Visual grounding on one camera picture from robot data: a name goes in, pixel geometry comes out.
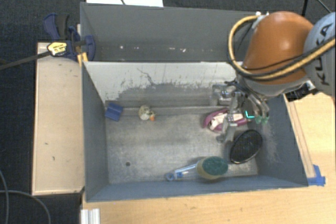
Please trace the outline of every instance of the blue block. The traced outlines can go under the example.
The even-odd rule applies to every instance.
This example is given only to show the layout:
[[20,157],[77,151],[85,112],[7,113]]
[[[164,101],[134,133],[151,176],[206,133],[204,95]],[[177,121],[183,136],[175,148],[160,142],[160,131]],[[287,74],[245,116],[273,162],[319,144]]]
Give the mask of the blue block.
[[107,110],[105,111],[105,117],[114,120],[119,121],[121,112],[123,110],[122,106],[119,106],[117,104],[109,103],[109,106]]

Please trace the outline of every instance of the bin floor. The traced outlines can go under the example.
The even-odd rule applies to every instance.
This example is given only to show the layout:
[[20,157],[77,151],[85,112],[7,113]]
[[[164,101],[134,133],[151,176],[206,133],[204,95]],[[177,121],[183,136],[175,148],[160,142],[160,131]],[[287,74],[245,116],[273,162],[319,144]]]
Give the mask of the bin floor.
[[[119,122],[106,119],[111,184],[163,181],[164,174],[201,157],[224,157],[224,146],[216,141],[218,133],[202,128],[205,115],[218,107],[154,108],[154,122],[141,121],[138,109],[124,109]],[[252,159],[230,165],[225,176],[256,174]]]

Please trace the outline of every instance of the green sponge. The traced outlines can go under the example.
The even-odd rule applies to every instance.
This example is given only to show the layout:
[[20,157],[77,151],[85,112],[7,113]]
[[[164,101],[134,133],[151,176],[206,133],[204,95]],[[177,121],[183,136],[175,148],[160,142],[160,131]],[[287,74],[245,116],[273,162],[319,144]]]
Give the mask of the green sponge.
[[223,176],[227,170],[227,162],[220,157],[206,157],[197,162],[196,169],[198,174],[206,179],[217,179]]

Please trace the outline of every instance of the green light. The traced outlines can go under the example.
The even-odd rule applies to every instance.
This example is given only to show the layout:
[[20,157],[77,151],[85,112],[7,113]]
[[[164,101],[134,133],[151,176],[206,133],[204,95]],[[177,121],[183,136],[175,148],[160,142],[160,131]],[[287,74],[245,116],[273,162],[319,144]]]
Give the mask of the green light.
[[254,116],[249,116],[248,113],[247,113],[247,110],[245,110],[245,115],[246,115],[246,118],[248,118],[248,119],[254,119],[255,118]]

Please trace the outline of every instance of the yellow cable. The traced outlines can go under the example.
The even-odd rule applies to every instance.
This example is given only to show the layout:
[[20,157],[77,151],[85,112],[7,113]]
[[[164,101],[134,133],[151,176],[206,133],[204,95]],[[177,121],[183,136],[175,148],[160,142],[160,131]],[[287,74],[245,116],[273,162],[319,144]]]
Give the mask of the yellow cable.
[[[239,69],[242,73],[244,74],[254,74],[249,72],[248,70],[246,70],[245,68],[243,68],[242,66],[240,66],[235,58],[234,52],[233,52],[233,45],[232,45],[232,39],[233,36],[237,30],[237,28],[242,25],[245,22],[248,22],[250,20],[254,20],[256,18],[258,18],[260,15],[254,15],[254,16],[248,16],[245,17],[241,20],[239,20],[231,29],[230,34],[229,34],[229,39],[228,39],[228,50],[229,50],[229,55],[231,57],[232,60],[232,64]],[[286,75],[288,73],[293,72],[294,70],[304,66],[307,62],[319,57],[320,55],[322,55],[323,53],[325,53],[326,51],[328,51],[329,49],[331,49],[333,46],[335,46],[335,39],[329,41],[328,43],[324,44],[323,46],[321,46],[318,50],[316,50],[314,53],[311,53],[310,55],[306,56],[305,58],[303,58],[302,60],[291,64],[290,66],[288,66],[287,68],[285,68],[284,70],[280,70],[277,71],[275,73],[269,74],[269,75],[265,75],[265,76],[260,76],[257,77],[257,80],[268,80],[268,79],[274,79],[277,78],[279,76],[283,76]]]

